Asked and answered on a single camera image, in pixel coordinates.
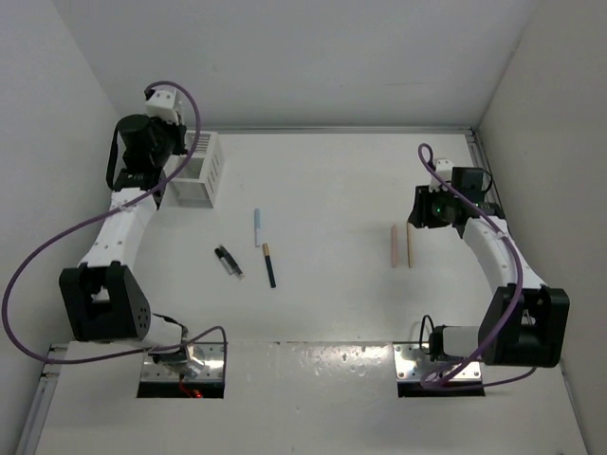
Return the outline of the pink makeup stick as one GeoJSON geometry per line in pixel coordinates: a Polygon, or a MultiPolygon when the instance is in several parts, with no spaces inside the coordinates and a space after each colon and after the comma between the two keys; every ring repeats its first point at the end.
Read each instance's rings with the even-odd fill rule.
{"type": "Polygon", "coordinates": [[[399,263],[398,253],[398,228],[396,224],[391,226],[391,267],[397,268],[399,263]]]}

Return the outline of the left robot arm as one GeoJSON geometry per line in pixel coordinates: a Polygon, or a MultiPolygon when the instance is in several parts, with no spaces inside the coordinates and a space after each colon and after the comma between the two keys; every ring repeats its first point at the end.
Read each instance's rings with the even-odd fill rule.
{"type": "Polygon", "coordinates": [[[156,364],[189,375],[194,348],[183,344],[186,326],[152,311],[132,271],[164,195],[157,188],[163,168],[185,154],[185,135],[177,114],[130,115],[117,123],[106,168],[113,213],[79,264],[62,271],[59,286],[76,340],[146,348],[156,364]]]}

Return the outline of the black clear mascara tube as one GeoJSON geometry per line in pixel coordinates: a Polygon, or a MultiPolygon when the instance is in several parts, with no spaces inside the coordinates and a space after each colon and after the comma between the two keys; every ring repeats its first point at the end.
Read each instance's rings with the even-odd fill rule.
{"type": "Polygon", "coordinates": [[[245,274],[240,265],[235,261],[233,256],[224,246],[217,246],[214,249],[214,253],[229,274],[236,276],[239,280],[243,280],[245,278],[245,274]]]}

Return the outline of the wooden tan stick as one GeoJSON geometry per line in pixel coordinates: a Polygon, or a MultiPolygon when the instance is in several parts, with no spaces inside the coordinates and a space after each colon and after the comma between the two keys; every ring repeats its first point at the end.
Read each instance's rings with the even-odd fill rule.
{"type": "Polygon", "coordinates": [[[406,246],[407,246],[407,265],[413,268],[413,250],[412,250],[412,225],[406,225],[406,246]]]}

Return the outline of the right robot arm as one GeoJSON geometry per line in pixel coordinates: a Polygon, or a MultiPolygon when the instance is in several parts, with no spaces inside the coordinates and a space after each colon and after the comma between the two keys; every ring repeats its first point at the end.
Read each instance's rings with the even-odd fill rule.
{"type": "Polygon", "coordinates": [[[414,191],[409,223],[454,228],[477,258],[492,300],[479,327],[443,325],[431,336],[433,357],[474,355],[487,365],[553,368],[561,358],[570,300],[548,286],[512,239],[502,208],[488,202],[485,171],[439,158],[430,184],[414,191]]]}

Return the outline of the light blue white pen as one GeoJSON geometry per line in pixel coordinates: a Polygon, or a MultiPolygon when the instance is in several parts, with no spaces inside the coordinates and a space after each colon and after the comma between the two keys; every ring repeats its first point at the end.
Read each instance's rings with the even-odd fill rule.
{"type": "Polygon", "coordinates": [[[261,227],[261,211],[256,208],[254,210],[254,242],[256,247],[262,246],[262,227],[261,227]]]}

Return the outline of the dark green gold pencil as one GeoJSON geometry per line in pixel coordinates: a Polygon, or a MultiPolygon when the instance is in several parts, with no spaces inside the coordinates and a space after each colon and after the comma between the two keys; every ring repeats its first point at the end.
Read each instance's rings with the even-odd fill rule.
{"type": "Polygon", "coordinates": [[[276,281],[275,281],[275,276],[274,276],[274,271],[273,271],[273,265],[271,262],[269,247],[268,247],[267,243],[262,244],[262,250],[263,250],[264,259],[265,259],[265,263],[266,263],[269,285],[270,285],[270,288],[273,289],[273,288],[276,288],[276,281]]]}

